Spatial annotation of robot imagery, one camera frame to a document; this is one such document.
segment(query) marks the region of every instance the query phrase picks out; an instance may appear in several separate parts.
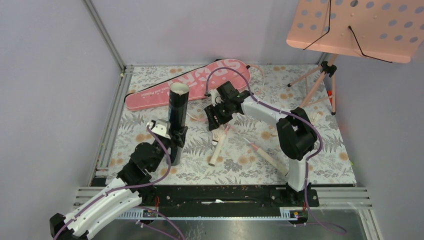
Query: pink music stand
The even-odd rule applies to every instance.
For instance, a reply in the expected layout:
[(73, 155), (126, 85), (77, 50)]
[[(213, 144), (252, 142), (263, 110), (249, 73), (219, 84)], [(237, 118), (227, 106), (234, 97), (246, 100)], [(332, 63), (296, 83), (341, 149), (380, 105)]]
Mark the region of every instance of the pink music stand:
[[(299, 0), (296, 14), (287, 36), (287, 44), (304, 49), (328, 31), (330, 0)], [(424, 40), (424, 2), (422, 0), (331, 0), (330, 31), (307, 49), (333, 54), (328, 61), (331, 67), (338, 55), (373, 58), (408, 63)], [(320, 70), (316, 67), (288, 84)], [(300, 107), (332, 99), (332, 112), (336, 114), (336, 78), (333, 75), (332, 95), (318, 101), (310, 100), (327, 73), (323, 71)]]

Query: floral patterned mat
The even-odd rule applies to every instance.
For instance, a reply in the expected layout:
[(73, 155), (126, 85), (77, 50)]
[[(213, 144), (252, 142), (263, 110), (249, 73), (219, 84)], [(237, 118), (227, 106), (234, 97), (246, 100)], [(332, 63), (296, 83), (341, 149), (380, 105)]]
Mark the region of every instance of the floral patterned mat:
[[(188, 72), (198, 66), (142, 66), (135, 67), (129, 93), (145, 89), (155, 83)], [(288, 88), (287, 84), (307, 73), (316, 65), (263, 65), (265, 82), (257, 68), (251, 67), (250, 85), (256, 95), (269, 103), (284, 109), (295, 109), (306, 96), (305, 81)], [(309, 89), (319, 72), (308, 79)], [(322, 84), (311, 101), (327, 95)], [(205, 119), (203, 108), (210, 104), (210, 99), (200, 99), (188, 103), (187, 112), (196, 119)], [(310, 181), (313, 184), (354, 184), (356, 183), (351, 162), (336, 119), (331, 115), (330, 101), (325, 100), (305, 107), (311, 122), (316, 126), (324, 142), (323, 151), (310, 160)], [(108, 184), (128, 162), (136, 145), (143, 141), (153, 142), (146, 131), (146, 123), (152, 119), (168, 116), (168, 106), (154, 107), (140, 111), (129, 111), (124, 107), (117, 137), (109, 162)], [(234, 115), (230, 122), (244, 137), (255, 142), (269, 155), (287, 164), (288, 157), (280, 149), (277, 130), (264, 122), (246, 115)], [(228, 131), (224, 148), (217, 159), (215, 167), (208, 161), (213, 154), (212, 134), (208, 124), (187, 116), (188, 132), (181, 157), (181, 163), (171, 168), (160, 185), (227, 185), (227, 184), (285, 184), (287, 177), (259, 156), (234, 131)], [(156, 172), (150, 173), (152, 181), (163, 176), (167, 164), (163, 160)]]

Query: black and white cylinder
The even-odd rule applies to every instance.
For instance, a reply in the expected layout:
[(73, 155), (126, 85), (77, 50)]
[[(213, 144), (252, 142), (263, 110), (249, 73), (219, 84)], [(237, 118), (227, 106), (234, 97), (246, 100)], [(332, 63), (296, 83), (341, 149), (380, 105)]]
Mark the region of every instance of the black and white cylinder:
[[(174, 82), (169, 86), (169, 106), (168, 121), (170, 123), (169, 132), (180, 131), (186, 126), (187, 103), (189, 101), (190, 87), (181, 82)], [(180, 157), (183, 149), (180, 147), (171, 148), (171, 165), (180, 164)]]

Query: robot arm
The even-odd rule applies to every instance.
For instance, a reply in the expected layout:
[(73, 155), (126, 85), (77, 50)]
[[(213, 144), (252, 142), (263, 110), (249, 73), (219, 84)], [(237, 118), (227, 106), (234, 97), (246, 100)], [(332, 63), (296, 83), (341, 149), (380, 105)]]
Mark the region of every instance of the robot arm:
[[(290, 174), (287, 183), (296, 192), (302, 191), (305, 187), (305, 159), (311, 154), (315, 141), (318, 139), (315, 132), (292, 116), (275, 112), (258, 104), (247, 90), (239, 92), (229, 81), (219, 86), (216, 91), (217, 93), (215, 92), (214, 95), (220, 96), (220, 101), (204, 109), (209, 122), (209, 130), (212, 131), (220, 125), (228, 123), (233, 119), (234, 113), (249, 115), (275, 126), (281, 150), (289, 157)], [(310, 122), (308, 115), (300, 107), (286, 112), (291, 112)]]
[[(147, 127), (166, 149), (182, 147), (187, 127), (170, 132), (170, 125), (169, 122), (159, 119), (149, 122)], [(66, 215), (56, 213), (50, 218), (51, 236), (54, 237), (66, 223), (73, 220), (57, 239), (92, 239), (103, 227), (122, 213), (142, 202), (152, 202), (155, 197), (153, 185), (132, 188), (126, 188), (126, 186), (150, 183), (152, 176), (149, 173), (156, 171), (164, 155), (164, 150), (156, 140), (153, 143), (142, 142), (137, 145), (129, 162), (102, 191), (78, 209)]]

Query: lavender wall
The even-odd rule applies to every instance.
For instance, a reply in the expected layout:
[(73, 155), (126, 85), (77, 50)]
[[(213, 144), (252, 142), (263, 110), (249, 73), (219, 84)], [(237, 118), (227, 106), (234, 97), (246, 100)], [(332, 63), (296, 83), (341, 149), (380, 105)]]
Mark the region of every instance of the lavender wall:
[(286, 43), (296, 0), (93, 0), (124, 62), (315, 63), (319, 52)]
[(119, 69), (82, 1), (0, 7), (0, 239), (51, 239), (87, 184)]
[(423, 47), (408, 64), (340, 56), (336, 118), (385, 240), (424, 232)]

